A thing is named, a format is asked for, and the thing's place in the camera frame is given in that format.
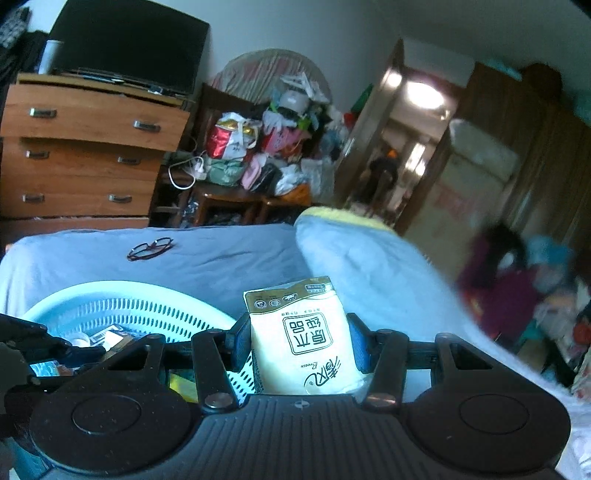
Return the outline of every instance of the screw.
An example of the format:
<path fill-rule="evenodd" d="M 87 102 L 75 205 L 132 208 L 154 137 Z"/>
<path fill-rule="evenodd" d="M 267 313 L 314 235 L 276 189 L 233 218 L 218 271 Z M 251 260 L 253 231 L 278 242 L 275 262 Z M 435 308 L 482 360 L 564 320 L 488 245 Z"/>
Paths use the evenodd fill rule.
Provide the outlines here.
<path fill-rule="evenodd" d="M 210 408 L 228 408 L 232 405 L 232 396 L 229 393 L 219 392 L 208 395 L 205 399 L 205 405 Z"/>
<path fill-rule="evenodd" d="M 365 403 L 370 407 L 380 410 L 389 410 L 398 407 L 396 398 L 388 393 L 372 393 L 365 398 Z"/>

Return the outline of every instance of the ceiling light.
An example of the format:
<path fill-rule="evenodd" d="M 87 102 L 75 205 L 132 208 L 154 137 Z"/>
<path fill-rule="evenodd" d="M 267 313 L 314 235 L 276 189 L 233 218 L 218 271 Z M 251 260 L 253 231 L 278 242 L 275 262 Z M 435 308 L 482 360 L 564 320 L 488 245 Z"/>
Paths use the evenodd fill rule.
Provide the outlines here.
<path fill-rule="evenodd" d="M 443 95 L 426 83 L 408 82 L 408 100 L 419 108 L 435 110 L 445 103 Z"/>
<path fill-rule="evenodd" d="M 398 72 L 390 72 L 386 78 L 386 83 L 389 87 L 398 88 L 402 83 L 402 75 Z"/>

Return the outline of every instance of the drawer handle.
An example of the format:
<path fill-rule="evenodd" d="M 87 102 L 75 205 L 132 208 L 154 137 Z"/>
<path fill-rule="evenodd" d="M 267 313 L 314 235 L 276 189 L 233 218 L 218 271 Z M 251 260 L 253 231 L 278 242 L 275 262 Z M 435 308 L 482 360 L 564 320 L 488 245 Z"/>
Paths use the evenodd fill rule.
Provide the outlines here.
<path fill-rule="evenodd" d="M 43 203 L 45 202 L 45 195 L 42 193 L 37 193 L 35 195 L 26 193 L 22 196 L 22 201 L 25 203 Z"/>
<path fill-rule="evenodd" d="M 33 118 L 55 118 L 57 117 L 57 110 L 31 108 L 29 115 L 31 115 Z"/>
<path fill-rule="evenodd" d="M 123 165 L 139 165 L 142 161 L 139 158 L 124 158 L 119 157 L 117 159 L 118 163 L 122 163 Z"/>
<path fill-rule="evenodd" d="M 134 122 L 134 128 L 137 128 L 138 130 L 143 130 L 144 132 L 152 132 L 154 134 L 160 132 L 160 125 L 148 124 L 146 122 L 141 122 L 139 120 L 136 120 Z"/>
<path fill-rule="evenodd" d="M 45 160 L 49 158 L 49 152 L 33 152 L 31 150 L 27 150 L 25 153 L 27 158 L 32 158 L 33 160 Z"/>
<path fill-rule="evenodd" d="M 113 194 L 109 195 L 109 201 L 113 203 L 131 203 L 131 200 L 131 195 L 125 195 L 124 197 L 119 197 Z"/>

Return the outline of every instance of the black television screen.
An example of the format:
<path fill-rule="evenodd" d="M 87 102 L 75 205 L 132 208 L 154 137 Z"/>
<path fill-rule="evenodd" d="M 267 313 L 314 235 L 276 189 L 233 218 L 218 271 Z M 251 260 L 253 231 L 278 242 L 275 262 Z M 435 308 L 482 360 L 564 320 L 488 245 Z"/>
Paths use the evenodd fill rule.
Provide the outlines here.
<path fill-rule="evenodd" d="M 149 0 L 68 0 L 50 34 L 64 43 L 53 66 L 191 93 L 208 30 Z"/>

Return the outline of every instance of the wooden dresser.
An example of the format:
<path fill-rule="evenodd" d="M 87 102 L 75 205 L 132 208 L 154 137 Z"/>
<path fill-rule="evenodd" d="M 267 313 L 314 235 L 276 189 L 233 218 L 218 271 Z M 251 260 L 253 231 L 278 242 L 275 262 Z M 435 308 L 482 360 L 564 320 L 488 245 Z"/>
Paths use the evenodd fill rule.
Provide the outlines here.
<path fill-rule="evenodd" d="M 143 228 L 178 99 L 69 77 L 21 75 L 0 135 L 0 241 L 72 228 Z"/>

